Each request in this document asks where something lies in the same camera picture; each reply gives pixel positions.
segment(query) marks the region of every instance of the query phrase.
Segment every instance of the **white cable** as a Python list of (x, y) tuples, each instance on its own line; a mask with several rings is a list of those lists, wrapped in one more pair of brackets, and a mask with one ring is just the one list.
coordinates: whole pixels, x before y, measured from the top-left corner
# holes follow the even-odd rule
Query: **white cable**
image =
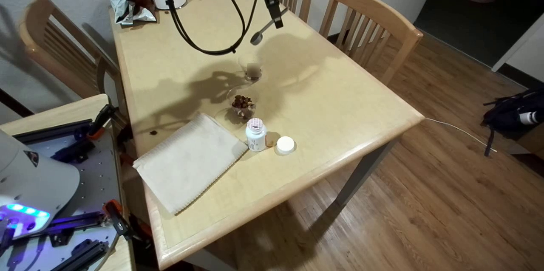
[[(427, 118), (427, 120), (430, 120), (430, 121), (433, 121), (433, 122), (438, 122), (439, 124), (445, 124), (447, 126), (450, 126), (450, 127), (454, 127), (456, 128), (457, 130), (460, 130), (461, 132), (463, 132), (464, 134), (467, 134), (468, 136), (474, 138), (476, 141), (478, 141), (479, 143), (481, 143), (482, 145), (484, 145), (485, 147), (487, 147), (487, 144), (484, 143), (483, 141), (479, 140), (478, 138), (472, 136), (472, 134), (468, 133), (467, 131), (463, 130), (462, 128), (459, 128), (459, 127), (456, 127), (454, 126), (453, 124), (449, 124), (447, 122), (443, 122), (443, 121), (440, 121), (440, 120), (434, 120), (434, 119), (431, 119), (431, 118)], [(497, 150), (491, 148), (491, 151), (493, 152), (497, 152)]]

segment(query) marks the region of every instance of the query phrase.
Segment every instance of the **black bag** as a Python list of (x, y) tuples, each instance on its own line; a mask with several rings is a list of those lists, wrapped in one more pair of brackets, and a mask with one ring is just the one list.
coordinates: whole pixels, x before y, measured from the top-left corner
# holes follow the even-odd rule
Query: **black bag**
[[(484, 106), (494, 104), (491, 110), (484, 114), (482, 125), (489, 126), (491, 134), (487, 141), (484, 155), (489, 156), (495, 130), (507, 138), (519, 138), (542, 122), (544, 116), (544, 85), (528, 89), (509, 97), (498, 98)], [(522, 122), (520, 114), (527, 114)]]

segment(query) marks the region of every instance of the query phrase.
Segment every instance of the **black cable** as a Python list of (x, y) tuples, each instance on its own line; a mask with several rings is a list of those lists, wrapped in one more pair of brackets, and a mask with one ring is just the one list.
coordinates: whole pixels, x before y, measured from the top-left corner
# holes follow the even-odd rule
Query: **black cable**
[(181, 37), (183, 38), (183, 40), (185, 40), (186, 43), (188, 43), (192, 48), (202, 52), (203, 54), (208, 54), (210, 56), (222, 56), (224, 54), (229, 54), (231, 52), (233, 52), (233, 53), (236, 52), (236, 48), (241, 44), (241, 42), (244, 39), (247, 31), (249, 31), (249, 27), (250, 27), (251, 21), (253, 19), (253, 13), (255, 12), (255, 7), (257, 5), (257, 0), (254, 0), (253, 1), (253, 7), (251, 8), (251, 14), (249, 16), (249, 21), (247, 22), (247, 27), (245, 27), (244, 17), (241, 14), (241, 11), (240, 11), (238, 5), (236, 4), (236, 1), (235, 0), (231, 0), (231, 1), (232, 1), (233, 5), (235, 6), (236, 11), (238, 12), (238, 15), (240, 16), (240, 19), (241, 19), (241, 22), (242, 22), (242, 33), (241, 33), (240, 38), (232, 46), (230, 46), (229, 48), (223, 49), (223, 50), (215, 50), (215, 51), (204, 50), (204, 49), (198, 47), (192, 41), (192, 39), (189, 37), (189, 35), (185, 31), (185, 28), (183, 28), (183, 24), (181, 23), (181, 20), (179, 19), (179, 16), (177, 15), (177, 11), (176, 11), (176, 8), (174, 6), (173, 0), (167, 0), (167, 4), (168, 4), (170, 14), (172, 15), (172, 20), (174, 22), (174, 25), (176, 26), (176, 29), (178, 30), (179, 35), (181, 35)]

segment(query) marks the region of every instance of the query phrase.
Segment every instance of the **white door frame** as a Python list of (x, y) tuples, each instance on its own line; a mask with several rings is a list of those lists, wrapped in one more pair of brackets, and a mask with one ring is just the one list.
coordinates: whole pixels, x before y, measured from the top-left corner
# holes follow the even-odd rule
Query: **white door frame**
[(523, 44), (527, 42), (529, 38), (532, 37), (533, 34), (538, 29), (540, 29), (540, 27), (542, 27), (543, 25), (544, 25), (544, 14), (540, 15), (540, 17), (533, 23), (533, 25), (531, 25), (529, 29), (527, 29), (527, 31), (523, 33), (523, 35), (519, 38), (519, 40), (517, 40), (514, 43), (514, 45), (502, 56), (502, 58), (500, 58), (498, 62), (495, 63), (495, 65), (493, 65), (493, 68), (491, 68), (491, 71), (497, 72), (497, 70), (499, 70), (499, 68), (501, 68), (501, 66), (503, 66), (503, 64), (505, 64), (508, 61), (508, 59), (511, 58), (511, 56), (513, 56), (513, 54), (515, 54), (515, 52), (518, 51), (521, 48), (521, 46), (523, 46)]

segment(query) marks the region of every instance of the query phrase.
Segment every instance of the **doorway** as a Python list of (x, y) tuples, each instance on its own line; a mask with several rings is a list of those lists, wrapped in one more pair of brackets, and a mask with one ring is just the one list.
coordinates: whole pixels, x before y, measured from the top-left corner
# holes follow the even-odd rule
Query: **doorway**
[(544, 0), (427, 0), (414, 25), (491, 67), (544, 13)]

